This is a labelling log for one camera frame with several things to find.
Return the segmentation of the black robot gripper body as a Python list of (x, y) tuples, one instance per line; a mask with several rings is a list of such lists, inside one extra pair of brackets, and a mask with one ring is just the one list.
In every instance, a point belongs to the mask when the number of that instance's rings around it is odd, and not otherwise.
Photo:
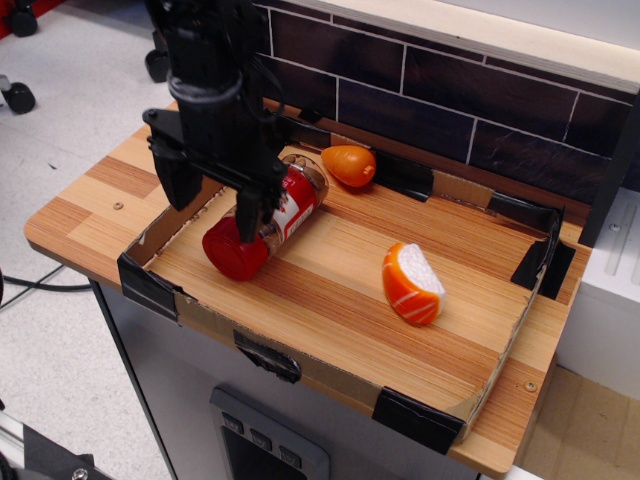
[(176, 110), (148, 109), (143, 120), (151, 131), (151, 152), (183, 150), (203, 178), (237, 191), (279, 189), (281, 197), (285, 167), (264, 133), (280, 113), (266, 109), (261, 94), (239, 94), (225, 105), (180, 101)]

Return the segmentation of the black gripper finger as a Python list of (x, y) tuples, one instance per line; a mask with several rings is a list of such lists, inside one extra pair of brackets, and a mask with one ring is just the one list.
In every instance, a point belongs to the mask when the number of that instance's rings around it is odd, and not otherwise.
[(176, 210), (186, 208), (200, 193), (202, 172), (183, 150), (153, 149), (154, 166), (169, 203)]
[(237, 193), (236, 226), (240, 242), (253, 243), (260, 228), (268, 224), (280, 205), (280, 190), (246, 186)]

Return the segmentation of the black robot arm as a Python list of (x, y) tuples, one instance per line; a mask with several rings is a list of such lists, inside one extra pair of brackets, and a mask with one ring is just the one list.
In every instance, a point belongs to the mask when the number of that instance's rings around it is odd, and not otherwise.
[(258, 52), (265, 17), (249, 1), (149, 1), (168, 57), (174, 111), (149, 109), (143, 119), (156, 174), (170, 204), (186, 208), (204, 178), (237, 192), (240, 240), (253, 242), (284, 196), (284, 163), (264, 141), (277, 119), (263, 108), (262, 83), (275, 77)]

